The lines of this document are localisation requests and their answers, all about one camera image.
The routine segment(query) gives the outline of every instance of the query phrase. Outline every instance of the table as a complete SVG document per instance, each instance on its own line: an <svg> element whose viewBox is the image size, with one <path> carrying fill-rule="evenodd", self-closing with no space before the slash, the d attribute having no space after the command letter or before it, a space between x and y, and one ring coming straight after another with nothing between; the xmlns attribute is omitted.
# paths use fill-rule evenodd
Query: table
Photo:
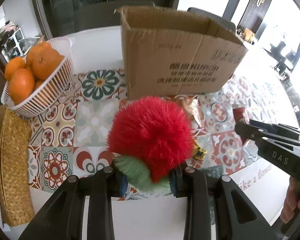
<svg viewBox="0 0 300 240"><path fill-rule="evenodd" d="M122 63L120 27L83 31L71 34L69 38L73 42L75 75L63 96L50 110L29 120L32 135L28 148L28 173L35 212L69 175L87 176L111 164L113 154L106 151L106 136L114 113L129 103ZM282 85L270 69L262 67L262 63L258 50L251 49L219 92L184 96L199 99L204 125L200 128L193 122L193 132L197 141L208 151L204 160L190 159L187 161L189 165L195 168L222 165L224 174L230 175L259 159L254 143L249 142L243 147L240 137L234 132L232 104L246 105L251 119L294 126L298 124ZM256 67L260 69L260 73L251 75L250 70ZM100 77L105 77L104 82L110 81L112 88L95 86L94 81ZM55 159L61 160L58 167L50 165ZM186 202L172 200L171 196L164 197L169 193L170 191L163 191L149 194L129 185L120 200L148 199L147 205L151 207L169 207L175 212L170 217L172 228L181 225L178 228L183 230ZM154 199L161 199L162 202L155 202ZM118 214L119 220L124 218L122 212L117 212ZM160 227L161 220L156 219L157 226ZM165 230L162 228L159 232L166 234Z"/></svg>

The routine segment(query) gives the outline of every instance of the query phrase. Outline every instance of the chair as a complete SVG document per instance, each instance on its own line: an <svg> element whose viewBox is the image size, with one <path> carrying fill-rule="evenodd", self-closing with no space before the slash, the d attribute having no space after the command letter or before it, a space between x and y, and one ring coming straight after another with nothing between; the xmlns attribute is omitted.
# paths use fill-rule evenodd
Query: chair
<svg viewBox="0 0 300 240"><path fill-rule="evenodd" d="M237 28L236 28L236 26L235 26L234 23L232 23L232 22L228 21L227 19L224 19L224 18L222 18L222 17L220 17L218 15L215 15L213 13L210 13L210 12L198 9L198 8L194 8L194 7L190 7L188 9L188 12L193 12L193 13L195 13L197 15L208 17L208 18L216 21L220 26L222 26L226 30L229 30L229 31L231 31L233 33L237 32Z"/></svg>
<svg viewBox="0 0 300 240"><path fill-rule="evenodd" d="M120 15L114 10L124 5L144 5L154 7L149 0L118 0L110 2L94 3L81 7L74 14L75 32L100 27L120 25Z"/></svg>

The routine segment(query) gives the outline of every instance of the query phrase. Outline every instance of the patterned tile tablecloth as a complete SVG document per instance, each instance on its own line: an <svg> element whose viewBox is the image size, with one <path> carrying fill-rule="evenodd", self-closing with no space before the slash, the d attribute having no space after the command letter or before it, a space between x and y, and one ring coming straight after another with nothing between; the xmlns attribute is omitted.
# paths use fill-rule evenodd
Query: patterned tile tablecloth
<svg viewBox="0 0 300 240"><path fill-rule="evenodd" d="M203 113L202 127L195 121L192 127L197 141L208 153L203 160L189 159L188 165L222 165L223 173L228 175L259 158L254 142L243 147L234 132L232 104L246 105L250 119L272 123L284 122L287 113L283 108L291 108L279 82L260 85L235 74L218 92L177 97L198 98ZM110 165L114 157L106 150L106 137L114 114L127 103L123 70L75 74L61 98L48 111L29 120L29 185L53 193L72 174L84 177ZM129 185L120 200L170 193L144 193Z"/></svg>

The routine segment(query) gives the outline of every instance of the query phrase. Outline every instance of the metal screw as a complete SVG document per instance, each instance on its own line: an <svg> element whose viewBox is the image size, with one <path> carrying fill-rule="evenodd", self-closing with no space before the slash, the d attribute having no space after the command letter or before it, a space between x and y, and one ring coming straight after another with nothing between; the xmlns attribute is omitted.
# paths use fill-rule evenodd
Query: metal screw
<svg viewBox="0 0 300 240"><path fill-rule="evenodd" d="M188 167L185 168L185 171L188 172L188 173L193 173L194 172L194 168L188 166Z"/></svg>
<svg viewBox="0 0 300 240"><path fill-rule="evenodd" d="M68 181L70 183L75 182L76 180L77 180L77 176L75 176L75 175L71 175L71 176L68 177Z"/></svg>
<svg viewBox="0 0 300 240"><path fill-rule="evenodd" d="M107 166L107 167L105 167L105 168L103 169L103 171L104 171L105 173L111 173L111 172L113 171L113 168L110 167L110 166Z"/></svg>
<svg viewBox="0 0 300 240"><path fill-rule="evenodd" d="M223 181L225 181L225 182L231 181L231 178L230 178L228 175L223 175L223 176L221 177L221 179L222 179Z"/></svg>

